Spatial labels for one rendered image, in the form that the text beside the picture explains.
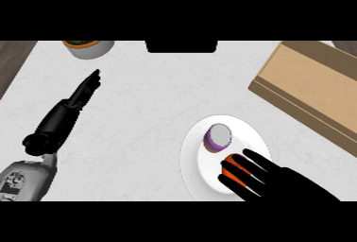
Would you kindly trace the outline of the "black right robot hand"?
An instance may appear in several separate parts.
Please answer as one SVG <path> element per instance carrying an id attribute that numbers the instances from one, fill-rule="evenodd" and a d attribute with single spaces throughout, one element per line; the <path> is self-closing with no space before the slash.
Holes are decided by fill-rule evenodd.
<path id="1" fill-rule="evenodd" d="M 251 149 L 243 150 L 243 156 L 268 172 L 265 194 L 250 202 L 337 202 L 338 198 L 299 172 L 279 166 Z"/>

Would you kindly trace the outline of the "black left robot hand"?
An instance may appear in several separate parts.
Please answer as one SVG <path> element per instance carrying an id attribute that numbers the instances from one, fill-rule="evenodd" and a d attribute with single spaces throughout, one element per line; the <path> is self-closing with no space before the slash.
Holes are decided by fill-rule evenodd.
<path id="1" fill-rule="evenodd" d="M 89 104 L 92 95 L 101 86 L 99 70 L 95 70 L 79 85 L 71 97 L 63 99 L 45 116 L 36 132 L 30 134 L 23 145 L 33 156 L 54 154 L 61 149 L 73 131 L 80 112 Z"/>

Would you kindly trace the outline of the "orange squash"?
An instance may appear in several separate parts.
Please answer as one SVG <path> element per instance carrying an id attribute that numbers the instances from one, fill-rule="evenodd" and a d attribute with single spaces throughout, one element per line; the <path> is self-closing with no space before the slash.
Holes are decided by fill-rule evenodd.
<path id="1" fill-rule="evenodd" d="M 240 153 L 220 162 L 222 174 L 217 179 L 245 201 L 256 201 L 265 194 L 266 170 Z"/>

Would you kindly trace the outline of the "white round plate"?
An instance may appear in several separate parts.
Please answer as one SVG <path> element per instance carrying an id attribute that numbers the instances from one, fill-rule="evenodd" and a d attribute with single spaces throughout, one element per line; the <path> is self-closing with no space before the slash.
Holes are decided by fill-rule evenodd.
<path id="1" fill-rule="evenodd" d="M 232 143 L 220 152 L 212 152 L 204 146 L 204 136 L 215 124 L 223 124 L 232 131 Z M 234 153 L 250 148 L 271 160 L 269 146 L 259 131 L 238 117 L 213 115 L 206 117 L 188 132 L 182 145 L 182 176 L 195 200 L 241 200 L 234 191 L 222 184 L 220 162 Z"/>

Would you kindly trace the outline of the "brown cardboard box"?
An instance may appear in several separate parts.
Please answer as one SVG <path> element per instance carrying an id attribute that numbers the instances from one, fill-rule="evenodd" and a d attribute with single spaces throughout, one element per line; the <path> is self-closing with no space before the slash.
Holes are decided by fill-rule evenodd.
<path id="1" fill-rule="evenodd" d="M 356 56 L 321 41 L 284 41 L 248 90 L 357 157 Z"/>

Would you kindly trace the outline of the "purple can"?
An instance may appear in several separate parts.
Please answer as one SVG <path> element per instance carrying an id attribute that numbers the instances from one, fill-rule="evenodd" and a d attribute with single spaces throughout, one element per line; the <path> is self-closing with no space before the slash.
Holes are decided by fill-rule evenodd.
<path id="1" fill-rule="evenodd" d="M 204 135 L 204 147 L 210 152 L 217 153 L 231 146 L 231 143 L 232 130 L 222 123 L 213 124 Z"/>

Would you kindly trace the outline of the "dark wooden panel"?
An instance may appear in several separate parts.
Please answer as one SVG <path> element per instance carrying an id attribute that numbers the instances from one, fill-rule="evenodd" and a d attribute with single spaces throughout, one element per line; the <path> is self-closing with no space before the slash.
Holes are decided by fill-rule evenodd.
<path id="1" fill-rule="evenodd" d="M 37 41 L 0 41 L 0 99 L 33 52 Z"/>

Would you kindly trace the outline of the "grey pot with orange rim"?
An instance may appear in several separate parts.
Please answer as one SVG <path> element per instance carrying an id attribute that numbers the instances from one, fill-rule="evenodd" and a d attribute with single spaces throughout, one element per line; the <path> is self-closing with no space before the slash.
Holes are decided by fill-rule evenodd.
<path id="1" fill-rule="evenodd" d="M 85 44 L 73 44 L 68 41 L 64 41 L 64 46 L 70 53 L 80 60 L 94 60 L 101 58 L 111 51 L 114 45 L 114 41 L 92 41 Z"/>

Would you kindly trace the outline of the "black appliance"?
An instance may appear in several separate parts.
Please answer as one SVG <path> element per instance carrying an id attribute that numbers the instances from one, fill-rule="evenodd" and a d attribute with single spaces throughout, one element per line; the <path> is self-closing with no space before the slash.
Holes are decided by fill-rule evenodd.
<path id="1" fill-rule="evenodd" d="M 150 53 L 215 53 L 217 41 L 147 41 Z"/>

